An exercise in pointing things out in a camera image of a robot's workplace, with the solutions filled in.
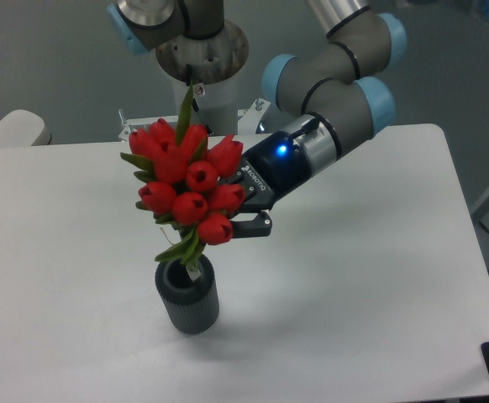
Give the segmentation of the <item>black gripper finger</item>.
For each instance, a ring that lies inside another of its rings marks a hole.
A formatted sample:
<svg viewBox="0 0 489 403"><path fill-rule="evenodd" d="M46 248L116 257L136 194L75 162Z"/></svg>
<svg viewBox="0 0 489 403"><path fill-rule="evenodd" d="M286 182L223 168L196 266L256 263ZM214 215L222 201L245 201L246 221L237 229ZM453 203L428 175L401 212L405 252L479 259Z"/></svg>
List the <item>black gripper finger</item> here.
<svg viewBox="0 0 489 403"><path fill-rule="evenodd" d="M266 211L257 212L248 221L230 221L233 238L263 238L271 235L272 220Z"/></svg>

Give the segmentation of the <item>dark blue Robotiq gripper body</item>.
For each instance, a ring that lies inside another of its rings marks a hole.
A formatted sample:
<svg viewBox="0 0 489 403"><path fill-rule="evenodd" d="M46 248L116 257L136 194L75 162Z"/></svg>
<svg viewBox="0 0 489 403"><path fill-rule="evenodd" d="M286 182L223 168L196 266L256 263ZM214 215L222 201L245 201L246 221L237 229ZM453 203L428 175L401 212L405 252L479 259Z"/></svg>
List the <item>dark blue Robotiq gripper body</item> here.
<svg viewBox="0 0 489 403"><path fill-rule="evenodd" d="M303 148L284 131L278 131L244 152L237 170L222 184L244 188L238 213L270 210L274 204L312 177Z"/></svg>

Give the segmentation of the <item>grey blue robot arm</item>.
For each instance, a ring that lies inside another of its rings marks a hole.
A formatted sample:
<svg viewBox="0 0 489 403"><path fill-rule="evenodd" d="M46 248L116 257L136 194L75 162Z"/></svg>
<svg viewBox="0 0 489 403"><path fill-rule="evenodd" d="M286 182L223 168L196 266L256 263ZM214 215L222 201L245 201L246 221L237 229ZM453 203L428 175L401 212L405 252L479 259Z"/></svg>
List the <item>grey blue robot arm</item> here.
<svg viewBox="0 0 489 403"><path fill-rule="evenodd" d="M115 1L108 15L128 49L154 53L180 101L192 91L192 115L215 135L254 132L267 107L292 123L249 149L234 174L244 186L243 211L253 219L234 224L236 238L264 237L275 202L390 125L396 116L378 72L407 48L402 23L374 13L366 1L311 1L327 48L304 60L278 55L261 77L262 98L237 113L236 76L249 54L242 30L224 17L220 1Z"/></svg>

